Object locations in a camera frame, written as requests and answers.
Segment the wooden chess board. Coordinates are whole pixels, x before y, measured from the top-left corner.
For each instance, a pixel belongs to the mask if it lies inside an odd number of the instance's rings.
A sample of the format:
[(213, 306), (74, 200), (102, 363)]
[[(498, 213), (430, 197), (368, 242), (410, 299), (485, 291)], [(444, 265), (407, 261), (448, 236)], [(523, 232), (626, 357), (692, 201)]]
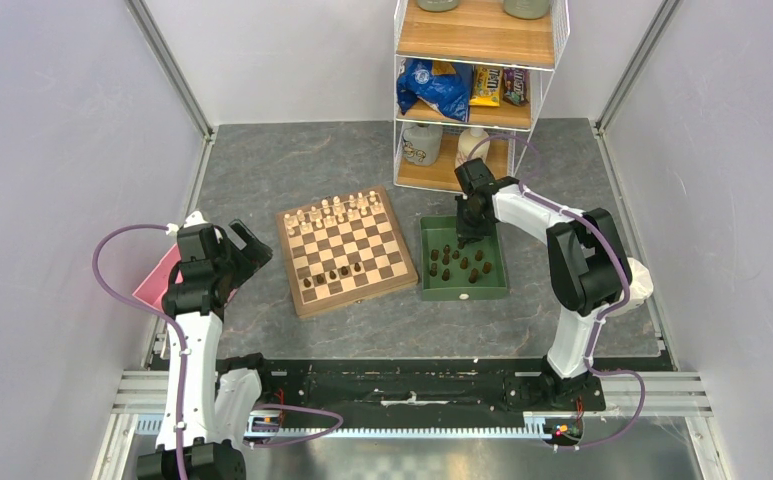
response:
[[(275, 216), (298, 317), (307, 318), (413, 287), (419, 274), (386, 189), (373, 186)], [(362, 271), (354, 272), (359, 262)], [(350, 274), (340, 275), (347, 266)], [(317, 285), (315, 277), (325, 276)], [(303, 286), (309, 278), (311, 288)]]

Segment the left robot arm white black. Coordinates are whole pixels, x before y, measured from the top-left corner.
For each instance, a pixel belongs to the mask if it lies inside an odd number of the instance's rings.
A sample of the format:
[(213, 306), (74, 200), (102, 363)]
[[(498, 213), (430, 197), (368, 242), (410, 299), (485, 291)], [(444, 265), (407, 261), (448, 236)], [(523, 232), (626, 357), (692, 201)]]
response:
[(165, 411), (155, 450), (137, 460), (140, 479), (243, 479), (251, 408), (269, 405), (272, 377), (254, 354), (224, 369), (217, 349), (231, 296), (273, 256), (240, 221), (227, 227), (191, 213), (178, 229), (180, 259), (161, 305), (171, 340)]

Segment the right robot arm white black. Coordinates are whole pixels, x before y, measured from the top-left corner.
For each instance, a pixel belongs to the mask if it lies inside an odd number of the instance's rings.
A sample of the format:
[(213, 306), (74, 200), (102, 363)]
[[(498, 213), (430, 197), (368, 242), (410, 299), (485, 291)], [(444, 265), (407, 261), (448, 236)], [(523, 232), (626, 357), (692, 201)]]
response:
[(593, 353), (606, 317), (630, 300), (633, 279), (612, 215), (553, 202), (514, 177), (495, 178), (480, 159), (455, 170), (457, 237), (465, 243), (512, 225), (547, 249), (552, 290), (560, 315), (541, 372), (529, 388), (534, 402), (566, 408), (594, 378)]

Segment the green tray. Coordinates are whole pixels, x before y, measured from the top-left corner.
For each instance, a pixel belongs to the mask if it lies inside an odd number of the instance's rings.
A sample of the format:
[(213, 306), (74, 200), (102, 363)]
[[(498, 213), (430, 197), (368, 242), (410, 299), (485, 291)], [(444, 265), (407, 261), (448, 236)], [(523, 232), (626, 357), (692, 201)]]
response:
[(509, 295), (500, 239), (496, 230), (477, 242), (457, 238), (454, 216), (420, 220), (424, 301), (500, 300)]

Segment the pink box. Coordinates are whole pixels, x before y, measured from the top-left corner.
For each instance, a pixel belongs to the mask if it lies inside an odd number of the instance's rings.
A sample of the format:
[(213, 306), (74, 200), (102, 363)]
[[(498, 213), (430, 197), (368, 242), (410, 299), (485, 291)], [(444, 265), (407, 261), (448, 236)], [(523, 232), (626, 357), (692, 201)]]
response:
[(174, 318), (197, 313), (220, 314), (237, 290), (237, 265), (223, 254), (181, 256), (172, 247), (133, 292), (141, 303)]

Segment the cream patterned bottle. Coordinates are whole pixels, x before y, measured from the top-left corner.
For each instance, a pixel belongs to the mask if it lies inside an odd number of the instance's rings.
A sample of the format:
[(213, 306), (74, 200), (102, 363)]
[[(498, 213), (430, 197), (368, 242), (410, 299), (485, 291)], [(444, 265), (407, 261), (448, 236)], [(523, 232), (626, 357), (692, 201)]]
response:
[(470, 127), (462, 131), (458, 137), (454, 167), (458, 168), (465, 162), (480, 159), (487, 162), (490, 142), (489, 134), (480, 127)]

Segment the clear patterned jug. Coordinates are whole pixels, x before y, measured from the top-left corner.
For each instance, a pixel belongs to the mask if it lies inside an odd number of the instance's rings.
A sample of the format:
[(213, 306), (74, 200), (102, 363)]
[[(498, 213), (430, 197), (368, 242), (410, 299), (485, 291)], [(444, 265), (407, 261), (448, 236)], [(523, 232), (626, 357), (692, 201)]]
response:
[(438, 124), (408, 123), (402, 133), (401, 153), (410, 164), (433, 165), (439, 157), (443, 127)]

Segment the blue snack bag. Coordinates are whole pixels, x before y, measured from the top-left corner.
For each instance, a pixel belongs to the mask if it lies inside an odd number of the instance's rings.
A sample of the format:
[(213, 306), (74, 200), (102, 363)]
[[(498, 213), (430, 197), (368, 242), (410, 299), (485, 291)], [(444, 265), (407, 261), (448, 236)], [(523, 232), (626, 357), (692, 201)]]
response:
[(469, 120), (473, 66), (419, 58), (404, 59), (396, 79), (398, 109), (406, 114), (418, 101), (451, 120)]

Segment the brown candy bag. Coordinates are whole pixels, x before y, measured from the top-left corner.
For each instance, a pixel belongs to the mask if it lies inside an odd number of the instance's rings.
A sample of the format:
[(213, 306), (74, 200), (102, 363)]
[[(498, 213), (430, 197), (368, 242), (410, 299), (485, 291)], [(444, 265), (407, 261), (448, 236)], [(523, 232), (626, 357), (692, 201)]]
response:
[(503, 100), (517, 107), (530, 102), (529, 71), (522, 68), (503, 69)]

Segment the white paper roll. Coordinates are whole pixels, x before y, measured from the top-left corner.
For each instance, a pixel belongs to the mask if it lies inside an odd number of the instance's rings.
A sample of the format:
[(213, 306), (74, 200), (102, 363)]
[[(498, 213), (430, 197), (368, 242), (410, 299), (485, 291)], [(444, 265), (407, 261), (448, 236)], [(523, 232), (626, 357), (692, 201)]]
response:
[(620, 313), (637, 309), (643, 305), (654, 292), (653, 280), (649, 269), (639, 260), (633, 257), (628, 258), (628, 264), (632, 273), (630, 283), (631, 298), (629, 302), (619, 310)]

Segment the green glass jar right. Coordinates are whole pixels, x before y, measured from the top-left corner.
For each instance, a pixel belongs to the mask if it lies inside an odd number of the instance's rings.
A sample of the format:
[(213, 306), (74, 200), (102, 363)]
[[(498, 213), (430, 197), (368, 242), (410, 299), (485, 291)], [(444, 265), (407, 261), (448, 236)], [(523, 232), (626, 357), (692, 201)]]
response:
[(503, 0), (502, 7), (508, 15), (523, 19), (535, 20), (546, 15), (550, 10), (550, 0)]

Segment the green glass jar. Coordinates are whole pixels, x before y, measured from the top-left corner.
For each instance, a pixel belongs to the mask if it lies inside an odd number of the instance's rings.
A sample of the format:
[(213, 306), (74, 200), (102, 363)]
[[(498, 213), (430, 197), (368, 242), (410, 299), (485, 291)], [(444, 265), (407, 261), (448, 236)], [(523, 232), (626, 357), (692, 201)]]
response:
[(523, 19), (535, 20), (546, 15), (550, 10), (550, 0), (503, 0), (502, 7), (508, 15)]
[(460, 3), (460, 0), (416, 0), (416, 4), (420, 9), (434, 13), (454, 10)]

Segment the green glass jar left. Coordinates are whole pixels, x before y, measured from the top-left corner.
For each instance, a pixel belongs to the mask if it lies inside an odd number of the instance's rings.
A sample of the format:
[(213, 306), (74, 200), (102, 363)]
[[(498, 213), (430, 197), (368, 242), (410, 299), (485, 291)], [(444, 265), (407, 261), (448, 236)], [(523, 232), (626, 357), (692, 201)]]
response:
[(416, 0), (416, 4), (420, 9), (434, 13), (454, 10), (460, 3), (460, 0)]

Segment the aluminium rail frame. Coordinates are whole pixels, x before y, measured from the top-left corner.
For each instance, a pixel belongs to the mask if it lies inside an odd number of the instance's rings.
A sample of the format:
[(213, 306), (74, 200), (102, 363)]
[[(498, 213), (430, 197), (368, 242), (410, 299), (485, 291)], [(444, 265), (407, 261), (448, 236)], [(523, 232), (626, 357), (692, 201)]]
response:
[[(165, 372), (128, 371), (120, 382), (113, 411), (136, 414), (141, 435), (160, 433), (165, 418)], [(639, 378), (604, 378), (583, 402), (583, 418), (602, 421), (638, 418), (707, 418), (713, 410), (700, 378), (689, 372), (643, 372)], [(351, 401), (329, 409), (343, 416), (335, 438), (399, 439), (543, 439), (552, 428), (578, 414), (538, 407), (506, 410), (490, 401), (421, 400), (408, 393), (397, 400)]]

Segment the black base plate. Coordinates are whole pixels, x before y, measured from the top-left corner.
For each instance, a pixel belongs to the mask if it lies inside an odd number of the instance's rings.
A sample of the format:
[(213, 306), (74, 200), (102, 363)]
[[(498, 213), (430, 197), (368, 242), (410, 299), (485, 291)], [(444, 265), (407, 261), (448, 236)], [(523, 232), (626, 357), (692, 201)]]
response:
[(311, 408), (344, 404), (491, 406), (504, 411), (598, 411), (604, 389), (590, 373), (557, 380), (536, 358), (219, 360), (219, 374), (250, 368), (264, 400)]

